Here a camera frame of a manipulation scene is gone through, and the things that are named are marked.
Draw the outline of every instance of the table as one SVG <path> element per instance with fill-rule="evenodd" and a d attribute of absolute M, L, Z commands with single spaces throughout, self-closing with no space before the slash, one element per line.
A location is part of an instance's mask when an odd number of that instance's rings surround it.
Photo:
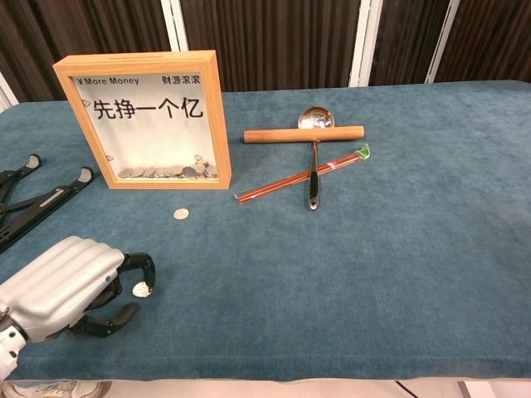
<path fill-rule="evenodd" d="M 5 280 L 69 235 L 146 251 L 152 296 L 107 339 L 26 346 L 12 378 L 531 376 L 531 86 L 516 81 L 227 93 L 228 191 L 111 191 L 102 176 L 0 256 Z M 240 205 L 309 166 L 309 143 L 248 145 L 321 105 L 369 160 Z M 66 102 L 0 114 L 0 170 L 44 164 L 12 201 L 97 170 Z M 321 162 L 361 143 L 322 143 Z M 178 207 L 191 214 L 173 219 Z"/>

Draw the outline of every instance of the robotic hand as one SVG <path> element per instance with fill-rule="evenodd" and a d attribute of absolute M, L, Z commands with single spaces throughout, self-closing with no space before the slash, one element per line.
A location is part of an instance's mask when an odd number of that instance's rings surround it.
<path fill-rule="evenodd" d="M 65 330 L 107 337 L 139 310 L 126 304 L 112 319 L 89 317 L 122 291 L 119 274 L 142 269 L 149 292 L 155 266 L 146 253 L 125 255 L 104 243 L 71 236 L 53 245 L 0 285 L 0 381 L 17 367 L 26 342 L 44 342 Z"/>

